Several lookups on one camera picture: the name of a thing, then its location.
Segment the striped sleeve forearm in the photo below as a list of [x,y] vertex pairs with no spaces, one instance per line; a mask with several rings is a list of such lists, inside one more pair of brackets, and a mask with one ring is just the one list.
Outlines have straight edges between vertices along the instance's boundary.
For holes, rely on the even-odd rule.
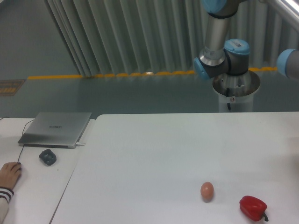
[[0,223],[3,223],[9,208],[9,202],[14,196],[14,191],[9,188],[0,188]]

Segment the person's hand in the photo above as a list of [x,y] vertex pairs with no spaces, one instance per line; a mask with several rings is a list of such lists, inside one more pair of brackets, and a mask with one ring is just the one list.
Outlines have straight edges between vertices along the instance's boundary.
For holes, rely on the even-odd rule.
[[0,186],[14,189],[17,183],[16,171],[19,168],[18,162],[8,162],[0,169]]

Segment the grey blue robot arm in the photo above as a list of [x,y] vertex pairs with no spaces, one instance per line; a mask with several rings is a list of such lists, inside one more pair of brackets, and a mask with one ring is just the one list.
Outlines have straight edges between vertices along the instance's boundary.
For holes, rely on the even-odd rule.
[[[242,40],[241,46],[225,41],[231,17],[246,0],[201,0],[208,13],[205,45],[194,59],[194,69],[202,79],[211,79],[221,74],[240,76],[249,70],[249,44]],[[297,31],[299,31],[299,1],[263,0]],[[283,76],[299,81],[299,50],[284,50],[277,58],[277,70]]]

